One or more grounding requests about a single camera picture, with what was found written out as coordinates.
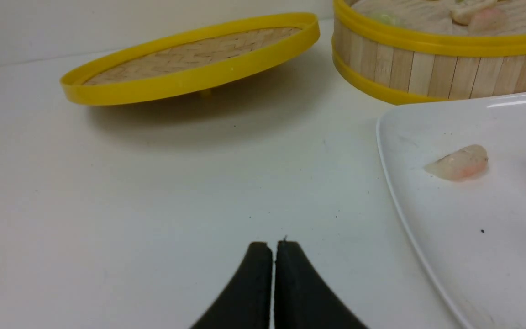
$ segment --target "shrimp dumpling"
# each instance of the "shrimp dumpling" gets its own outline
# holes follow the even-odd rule
[[[488,154],[480,145],[470,145],[424,167],[427,173],[446,180],[462,180],[486,170]]]

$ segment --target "bamboo steamer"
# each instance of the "bamboo steamer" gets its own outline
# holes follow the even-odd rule
[[[340,74],[361,91],[392,104],[526,91],[526,33],[413,31],[369,19],[351,8],[357,2],[334,0],[332,58]],[[526,21],[519,25],[525,31]]]

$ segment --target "white table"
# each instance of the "white table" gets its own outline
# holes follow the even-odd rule
[[[251,241],[298,241],[372,329],[457,329],[384,182],[376,119],[320,41],[280,67],[131,106],[68,102],[101,54],[0,67],[0,329],[186,328]]]

